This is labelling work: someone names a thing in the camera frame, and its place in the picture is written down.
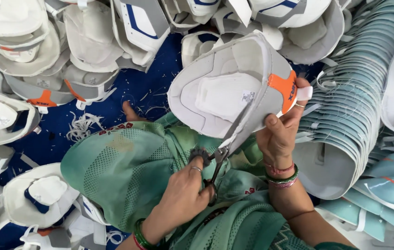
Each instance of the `silver ring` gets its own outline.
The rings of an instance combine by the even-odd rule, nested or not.
[[[296,105],[297,107],[305,108],[305,106],[302,106],[302,105],[298,104],[297,102],[295,103],[295,105]]]
[[[191,167],[191,169],[196,169],[196,170],[198,170],[198,171],[201,173],[201,169],[200,169],[200,168],[198,168],[198,167],[196,167],[196,166],[194,166],[194,167]]]

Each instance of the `blue floor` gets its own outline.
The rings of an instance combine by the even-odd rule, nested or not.
[[[160,118],[168,108],[167,96],[169,85],[182,69],[180,34],[171,34],[167,37],[147,74],[128,69],[122,70],[114,83],[116,91],[104,102],[96,102],[87,106],[85,111],[78,110],[76,100],[59,107],[49,108],[49,113],[43,115],[40,134],[31,133],[8,146],[15,149],[9,168],[0,175],[0,185],[5,185],[16,175],[31,169],[20,157],[21,153],[39,165],[60,162],[66,151],[74,143],[67,140],[66,133],[73,119],[83,115],[84,112],[96,116],[103,116],[100,120],[103,127],[108,128],[125,122],[122,112],[122,103],[129,100],[134,110],[151,121]],[[311,81],[320,72],[322,65],[293,65],[297,73],[305,72],[306,78]],[[99,131],[97,125],[91,132]],[[26,227],[9,223],[0,231],[0,250],[12,249],[22,245],[19,238],[24,234]],[[108,242],[107,250],[113,250],[116,245]]]

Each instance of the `scissors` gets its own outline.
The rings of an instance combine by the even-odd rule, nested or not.
[[[251,106],[251,101],[248,102],[248,104],[244,107],[244,109],[240,112],[240,114],[237,116],[231,127],[228,129],[228,132],[226,133],[225,137],[223,138],[223,142],[225,142],[227,139],[230,139],[234,131],[237,129],[239,126],[240,122],[242,121],[246,111],[249,109]],[[230,142],[227,146],[219,147],[211,156],[208,157],[208,160],[212,161],[213,159],[216,159],[216,169],[214,170],[214,174],[212,175],[212,178],[210,181],[203,180],[203,183],[205,184],[205,188],[208,186],[213,186],[214,188],[214,196],[212,197],[211,202],[209,202],[208,206],[214,206],[217,201],[217,187],[215,185],[215,181],[217,179],[217,176],[220,172],[220,168],[223,165],[223,161],[231,154],[231,152],[234,152],[237,148],[231,148],[232,142]]]

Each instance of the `pink bangle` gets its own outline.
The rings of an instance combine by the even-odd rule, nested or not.
[[[132,237],[134,238],[135,245],[140,249],[140,250],[147,250],[146,248],[142,247],[140,243],[137,241],[137,238],[135,237],[135,234],[132,234]]]
[[[287,189],[287,188],[290,188],[292,185],[294,185],[294,183],[297,181],[297,179],[298,178],[295,178],[294,180],[287,182],[287,183],[283,183],[283,184],[277,184],[277,183],[273,183],[271,181],[269,181],[268,183],[277,189]]]
[[[287,173],[287,172],[291,171],[292,169],[294,169],[294,162],[291,164],[291,167],[289,167],[287,169],[283,169],[283,170],[277,169],[274,166],[272,166],[272,165],[270,165],[270,164],[268,164],[266,162],[264,162],[264,164],[265,164],[266,167],[271,168],[271,174],[272,175]]]

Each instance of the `scissor blade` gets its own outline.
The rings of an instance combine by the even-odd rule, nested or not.
[[[246,110],[248,110],[251,106],[252,101],[249,101],[248,104],[243,108],[243,110],[240,112],[240,114],[237,116],[231,127],[228,129],[226,132],[225,137],[223,138],[223,141],[231,138],[233,136],[234,131],[236,128],[239,126],[240,122],[242,121],[243,117],[245,116]]]

